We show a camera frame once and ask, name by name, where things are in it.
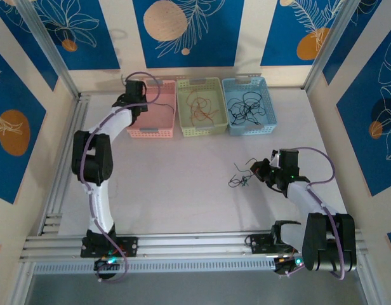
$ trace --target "brown wire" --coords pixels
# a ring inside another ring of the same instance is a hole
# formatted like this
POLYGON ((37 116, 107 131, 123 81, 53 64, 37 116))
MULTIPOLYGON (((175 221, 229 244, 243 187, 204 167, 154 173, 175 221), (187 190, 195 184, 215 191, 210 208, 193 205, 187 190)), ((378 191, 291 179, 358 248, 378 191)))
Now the brown wire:
POLYGON ((200 122, 209 119, 214 124, 213 117, 217 112, 219 112, 219 110, 211 111, 212 105, 210 99, 199 97, 198 92, 196 90, 192 90, 185 102, 190 107, 190 119, 193 126, 194 119, 200 122), (189 98, 193 93, 196 94, 195 99, 189 103, 189 98))

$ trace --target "basket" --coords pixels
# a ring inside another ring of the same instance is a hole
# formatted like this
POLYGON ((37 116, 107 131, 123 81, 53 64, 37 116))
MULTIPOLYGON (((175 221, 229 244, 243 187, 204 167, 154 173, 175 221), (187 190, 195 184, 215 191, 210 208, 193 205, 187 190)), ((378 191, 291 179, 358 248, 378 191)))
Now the basket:
POLYGON ((277 119, 264 78, 226 78, 222 80, 222 86, 228 109, 230 135, 264 135, 274 130, 277 119), (249 102, 259 101, 260 103, 258 110, 252 110, 253 116, 251 116, 252 112, 249 112, 248 119, 251 121, 242 122, 234 116, 239 114, 240 109, 239 104, 234 104, 243 100, 242 97, 245 97, 245 100, 249 98, 249 102))
POLYGON ((224 133, 227 129, 228 113, 218 78, 178 80, 177 107, 184 137, 224 133), (210 118, 206 118, 203 114, 199 115, 199 112, 196 113, 197 110, 194 110, 196 98, 209 100, 206 102, 207 107, 202 111, 210 118))
MULTIPOLYGON (((157 81, 161 94, 156 104, 149 105, 147 112, 141 112, 135 123, 128 127, 133 138, 172 138, 176 117, 176 82, 157 81)), ((146 99, 153 100, 157 95, 157 83, 146 80, 146 99)))

